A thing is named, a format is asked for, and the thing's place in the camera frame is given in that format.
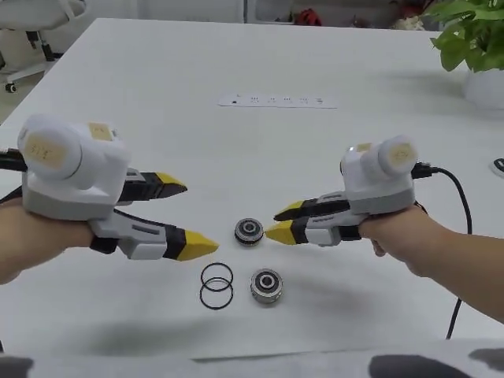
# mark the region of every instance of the bearing inner ring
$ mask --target bearing inner ring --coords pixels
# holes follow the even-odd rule
[[[275,285],[275,278],[270,276],[269,274],[265,274],[261,276],[259,283],[262,288],[271,289]]]

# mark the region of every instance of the cable plug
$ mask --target cable plug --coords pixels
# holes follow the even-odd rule
[[[432,177],[433,174],[432,167],[430,163],[424,163],[419,161],[415,164],[413,169],[411,170],[411,177],[416,179],[424,179],[425,177]]]

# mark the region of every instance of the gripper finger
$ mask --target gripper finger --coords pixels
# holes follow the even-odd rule
[[[358,225],[366,218],[347,210],[322,217],[285,220],[265,232],[269,239],[287,245],[317,244],[337,246],[342,241],[359,240]]]
[[[166,173],[139,172],[130,168],[118,203],[167,198],[186,190],[183,183]]]
[[[131,260],[187,261],[211,254],[219,245],[205,236],[134,217],[117,209],[106,220],[89,222],[96,237],[91,249],[111,254],[119,247]]]
[[[289,221],[302,217],[321,217],[350,208],[344,191],[336,191],[319,198],[306,199],[290,204],[275,215],[275,221]]]

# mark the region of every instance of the label sticker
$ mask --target label sticker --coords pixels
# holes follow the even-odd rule
[[[401,165],[414,158],[413,148],[409,143],[393,146],[388,152],[388,159],[392,165]]]
[[[357,145],[357,152],[366,152],[371,150],[371,143],[362,143]]]
[[[66,158],[67,150],[38,135],[30,135],[23,155],[53,169],[59,169]]]
[[[112,142],[112,134],[110,133],[109,125],[96,122],[90,122],[88,125],[93,139]]]

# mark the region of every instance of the office chair wheel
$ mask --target office chair wheel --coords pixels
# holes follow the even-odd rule
[[[14,83],[6,84],[6,92],[7,93],[16,93],[17,92],[16,85]]]

